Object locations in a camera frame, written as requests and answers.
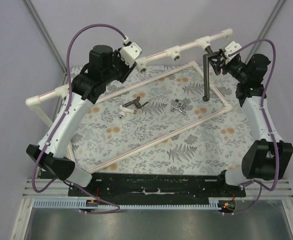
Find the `dark long faucet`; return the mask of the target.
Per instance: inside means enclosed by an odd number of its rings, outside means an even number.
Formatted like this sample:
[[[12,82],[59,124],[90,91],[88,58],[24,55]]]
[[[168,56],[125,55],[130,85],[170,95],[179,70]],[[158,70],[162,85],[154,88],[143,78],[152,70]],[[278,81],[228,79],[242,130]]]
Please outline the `dark long faucet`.
[[[210,81],[209,81],[209,58],[213,53],[210,46],[205,48],[206,54],[203,55],[203,86],[204,86],[204,95],[202,100],[208,102],[210,100]]]

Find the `white pipe frame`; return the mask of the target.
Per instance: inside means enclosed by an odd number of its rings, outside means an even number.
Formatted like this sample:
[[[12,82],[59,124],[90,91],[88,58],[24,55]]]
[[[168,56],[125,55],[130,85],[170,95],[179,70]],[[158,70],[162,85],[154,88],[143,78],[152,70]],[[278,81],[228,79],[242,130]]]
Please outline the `white pipe frame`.
[[[174,61],[177,61],[179,60],[179,58],[181,57],[181,52],[183,51],[186,51],[186,50],[189,50],[189,49],[192,49],[192,48],[196,48],[196,47],[200,47],[202,48],[203,50],[205,50],[206,47],[210,47],[211,45],[211,42],[212,41],[215,41],[215,40],[219,40],[219,39],[222,39],[222,38],[228,38],[229,36],[231,36],[233,34],[233,29],[231,28],[228,28],[228,29],[225,29],[225,30],[222,30],[221,32],[219,33],[216,33],[216,34],[213,34],[213,35],[210,35],[210,36],[204,36],[204,37],[201,37],[201,38],[198,38],[192,42],[189,42],[189,43],[185,43],[183,45],[177,45],[177,46],[173,46],[173,47],[170,47],[162,52],[159,52],[159,53],[156,53],[154,55],[151,55],[151,56],[148,56],[148,57],[138,57],[136,59],[136,67],[134,69],[137,69],[139,73],[143,73],[146,71],[146,67],[148,65],[148,63],[151,63],[151,62],[154,62],[156,60],[160,60],[162,58],[167,58],[167,57],[170,57],[172,58]],[[112,98],[115,98],[117,96],[120,96],[124,93],[127,93],[127,92],[130,92],[132,90],[135,90],[137,88],[140,88],[142,86],[145,86],[147,84],[150,84],[150,83],[153,83],[155,81],[158,81],[164,77],[167,77],[169,75],[172,75],[172,74],[175,74],[177,72],[180,72],[182,70],[185,70],[185,69],[188,69],[188,68],[194,68],[198,74],[201,76],[201,78],[204,80],[204,75],[203,75],[203,69],[200,69],[199,65],[195,62],[195,61],[191,61],[185,65],[181,65],[171,71],[167,71],[167,72],[164,72],[160,75],[157,75],[155,77],[152,77],[152,78],[149,78],[147,80],[144,80],[144,81],[141,81],[139,83],[136,83],[136,84],[133,84],[131,86],[128,86],[126,88],[123,88],[121,90],[118,90],[114,93],[111,93],[111,94],[108,94],[106,95],[105,93],[100,95],[97,102],[95,104],[100,104],[104,101],[107,101],[109,99],[112,99]],[[47,101],[49,99],[52,99],[54,97],[61,97],[63,100],[64,100],[64,105],[66,104],[66,98],[67,98],[67,95],[69,94],[69,92],[71,91],[72,87],[72,81],[73,79],[71,78],[68,78],[67,79],[67,84],[66,85],[63,85],[63,86],[60,86],[58,88],[56,88],[55,90],[53,91],[50,91],[50,92],[47,92],[45,94],[42,94],[42,95],[37,95],[37,96],[34,96],[34,97],[31,97],[31,98],[28,98],[25,103],[26,105],[31,109],[33,110],[34,112],[36,112],[36,114],[49,126],[49,128],[53,125],[54,121],[50,121],[48,116],[42,111],[42,109],[40,108],[40,105],[42,102],[44,101]],[[186,125],[182,128],[179,128],[167,135],[164,135],[162,137],[159,137],[159,138],[156,138],[155,140],[149,142],[149,143],[146,143],[144,145],[141,145],[139,147],[137,147],[136,149],[133,149],[127,153],[124,153],[114,159],[111,159],[103,164],[100,164],[94,168],[92,168],[91,170],[88,170],[88,173],[92,174],[94,172],[97,172],[98,170],[100,169],[103,169],[103,168],[106,168],[112,164],[115,164],[121,160],[124,160],[126,158],[129,158],[135,154],[138,154],[144,150],[147,150],[155,145],[157,145],[158,143],[161,143],[163,141],[166,141],[176,135],[179,135],[179,134],[182,134],[196,126],[199,126],[200,124],[202,123],[205,123],[215,117],[218,117],[224,113],[228,113],[232,110],[233,106],[231,104],[229,104],[229,102],[225,99],[225,97],[222,95],[222,93],[216,88],[216,86],[209,81],[209,91],[213,91],[214,94],[219,98],[219,100],[223,103],[224,107],[204,118],[201,118],[189,125]],[[66,157],[69,159],[69,160],[72,160],[75,162],[75,158],[74,158],[74,154],[73,154],[73,149],[72,149],[72,143],[70,141],[70,143],[68,144],[67,146],[67,153],[66,153]]]

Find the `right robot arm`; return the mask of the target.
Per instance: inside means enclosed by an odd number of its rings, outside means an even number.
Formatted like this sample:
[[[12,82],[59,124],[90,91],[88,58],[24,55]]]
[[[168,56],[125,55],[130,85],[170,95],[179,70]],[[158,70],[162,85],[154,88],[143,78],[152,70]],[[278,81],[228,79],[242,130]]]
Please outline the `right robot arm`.
[[[284,142],[276,130],[267,107],[266,86],[262,81],[271,61],[263,54],[254,54],[248,63],[239,54],[227,59],[220,49],[208,57],[216,75],[230,74],[237,80],[235,95],[246,114],[253,144],[242,158],[241,166],[224,170],[221,177],[229,186],[246,186],[261,180],[275,184],[285,174],[293,154],[293,145]]]

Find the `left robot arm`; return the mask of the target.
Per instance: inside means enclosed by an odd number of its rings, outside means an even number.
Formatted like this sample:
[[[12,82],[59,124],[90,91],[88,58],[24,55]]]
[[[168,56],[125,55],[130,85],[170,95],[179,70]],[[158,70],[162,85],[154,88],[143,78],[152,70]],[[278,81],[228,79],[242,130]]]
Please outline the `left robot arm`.
[[[134,42],[119,49],[94,46],[88,63],[72,80],[65,106],[38,144],[27,147],[27,155],[59,180],[86,187],[92,175],[66,157],[68,145],[88,110],[106,92],[107,85],[113,81],[124,83],[136,67],[141,52]]]

